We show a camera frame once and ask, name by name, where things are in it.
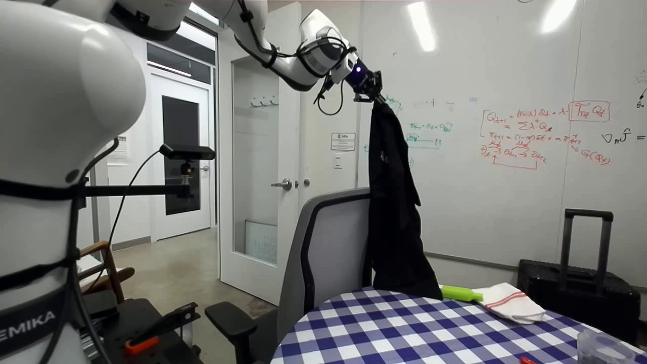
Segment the whiteboard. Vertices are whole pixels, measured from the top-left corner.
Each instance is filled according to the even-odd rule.
[[[427,0],[433,52],[410,2],[365,3],[363,58],[410,146],[425,250],[556,260],[565,208],[614,211],[610,268],[645,288],[647,2],[581,0],[547,34],[553,0]],[[575,228],[576,264],[594,266],[597,227]]]

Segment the green object on table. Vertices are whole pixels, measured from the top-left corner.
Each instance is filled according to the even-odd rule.
[[[467,288],[456,288],[456,286],[441,286],[443,300],[454,301],[483,301],[483,296],[477,292],[472,292]]]

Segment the black equipment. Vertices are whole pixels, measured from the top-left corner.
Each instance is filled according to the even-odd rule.
[[[602,218],[598,268],[568,266],[575,216]],[[641,296],[608,270],[614,213],[567,208],[562,260],[520,260],[519,288],[547,309],[570,315],[626,341],[637,341]]]

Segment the door frame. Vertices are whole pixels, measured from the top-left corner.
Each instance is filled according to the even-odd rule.
[[[180,82],[180,84],[186,84],[186,87],[195,87],[195,89],[198,89],[198,91],[204,91],[207,94],[204,94],[204,101],[207,101],[207,110],[204,110],[204,113],[207,113],[207,129],[204,129],[204,138],[207,138],[207,143],[209,143],[209,148],[215,148],[215,123],[217,123],[217,119],[215,119],[215,87],[213,87],[213,82],[215,82],[215,77],[210,78],[213,82],[210,84],[204,84],[204,82],[198,82],[198,81],[193,81],[193,78],[186,78],[186,77],[180,77],[180,75],[175,75],[175,73],[168,73],[168,70],[162,70],[162,68],[155,68],[155,66],[147,66],[148,68],[148,89],[153,89],[151,84],[155,82],[155,77],[158,77],[158,78],[165,78],[165,81],[173,81],[173,82]],[[147,94],[147,103],[148,103],[148,107],[151,107],[151,118],[155,115],[155,111],[153,111],[153,107],[155,107],[155,93],[148,93]],[[155,171],[153,171],[153,175],[155,175],[155,182],[156,183],[165,183],[165,167],[160,170],[160,167],[156,167],[158,164],[160,164],[160,159],[153,159],[155,161]],[[209,198],[207,198],[207,213],[209,213],[209,224],[207,224],[207,228],[215,228],[215,216],[217,216],[217,203],[215,203],[215,196],[217,196],[217,190],[215,190],[215,179],[217,179],[217,159],[213,159],[210,161],[213,166],[209,167],[209,171],[207,171],[207,179],[203,182],[203,183],[207,183],[204,188],[209,188]],[[160,239],[168,239],[168,236],[160,236],[160,224],[162,224],[162,220],[160,220],[160,216],[158,216],[158,213],[156,213],[156,203],[155,203],[155,198],[153,198],[153,203],[151,203],[151,207],[153,207],[153,211],[151,211],[151,218],[153,218],[153,231],[151,231],[151,241],[153,242],[156,242],[156,241],[160,241]]]
[[[283,6],[280,10],[296,12],[302,18],[302,3],[294,2],[290,6]],[[274,29],[290,29],[297,24],[283,24],[274,22],[270,16],[268,30]],[[292,34],[287,42],[294,42],[292,46],[297,49],[300,34],[294,33],[278,33],[278,34]],[[219,103],[219,277],[220,281],[248,292],[256,297],[262,297],[270,304],[280,304],[282,297],[282,286],[287,264],[290,246],[294,241],[294,231],[300,218],[302,208],[302,188],[294,188],[292,192],[283,194],[280,198],[278,207],[278,260],[276,264],[265,262],[262,258],[248,256],[243,253],[238,253],[236,248],[236,216],[233,216],[233,65],[242,58],[248,58],[250,55],[238,45],[233,33],[220,30],[219,34],[219,82],[217,93]],[[304,107],[306,105],[306,93],[297,93],[287,87],[286,81],[280,78],[280,179],[290,177],[297,182],[300,167],[302,167],[302,132],[300,122],[304,119]],[[292,119],[290,133],[282,133],[286,127],[286,119]]]

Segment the suitcase handle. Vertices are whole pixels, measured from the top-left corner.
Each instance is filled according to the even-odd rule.
[[[565,211],[565,216],[567,216],[567,220],[565,220],[565,234],[562,234],[562,264],[561,264],[562,288],[567,286],[567,277],[568,277],[568,255],[570,255],[572,218],[575,218],[575,216],[594,216],[594,218],[602,218],[601,250],[598,250],[598,270],[597,270],[597,288],[601,290],[601,288],[602,288],[602,281],[605,281],[605,275],[608,275],[614,213],[610,213],[610,211],[567,208],[567,211]]]

